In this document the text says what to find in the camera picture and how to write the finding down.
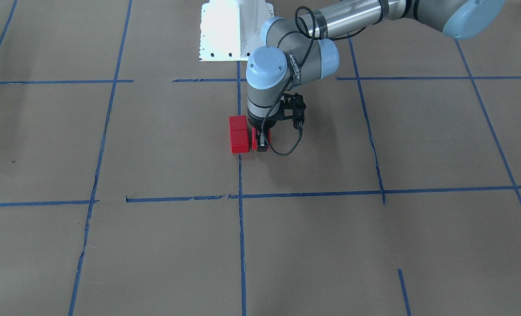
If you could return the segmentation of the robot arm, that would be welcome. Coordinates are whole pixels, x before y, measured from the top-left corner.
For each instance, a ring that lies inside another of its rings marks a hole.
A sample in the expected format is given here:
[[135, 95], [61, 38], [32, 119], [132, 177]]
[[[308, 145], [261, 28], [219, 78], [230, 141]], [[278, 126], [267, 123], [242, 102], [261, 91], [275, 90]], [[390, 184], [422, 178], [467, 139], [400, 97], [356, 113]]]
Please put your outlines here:
[[320, 10], [300, 6], [293, 20], [269, 18], [246, 70], [252, 149], [273, 149], [269, 132], [278, 121], [291, 120], [301, 139], [306, 105], [290, 91], [338, 70], [337, 41], [402, 18], [467, 40], [485, 30], [503, 6], [503, 0], [344, 0]]

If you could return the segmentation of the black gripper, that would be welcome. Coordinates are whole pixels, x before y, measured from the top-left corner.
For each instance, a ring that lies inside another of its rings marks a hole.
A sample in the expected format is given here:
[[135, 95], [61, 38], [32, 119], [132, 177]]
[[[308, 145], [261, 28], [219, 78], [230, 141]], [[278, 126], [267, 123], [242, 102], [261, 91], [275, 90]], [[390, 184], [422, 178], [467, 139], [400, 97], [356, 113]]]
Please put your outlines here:
[[248, 123], [252, 128], [257, 130], [257, 152], [267, 152], [269, 150], [269, 131], [273, 126], [275, 126], [275, 121], [266, 119], [264, 117], [258, 117], [251, 113], [248, 113]]

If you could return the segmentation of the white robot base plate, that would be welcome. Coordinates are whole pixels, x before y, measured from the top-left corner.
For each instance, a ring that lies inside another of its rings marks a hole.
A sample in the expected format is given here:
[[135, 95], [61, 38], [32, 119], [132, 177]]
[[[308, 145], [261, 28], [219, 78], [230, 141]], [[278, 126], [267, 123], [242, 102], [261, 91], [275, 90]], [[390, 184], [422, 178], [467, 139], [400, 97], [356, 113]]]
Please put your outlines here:
[[264, 0], [210, 0], [201, 6], [199, 60], [246, 61], [264, 46], [261, 30], [274, 17]]

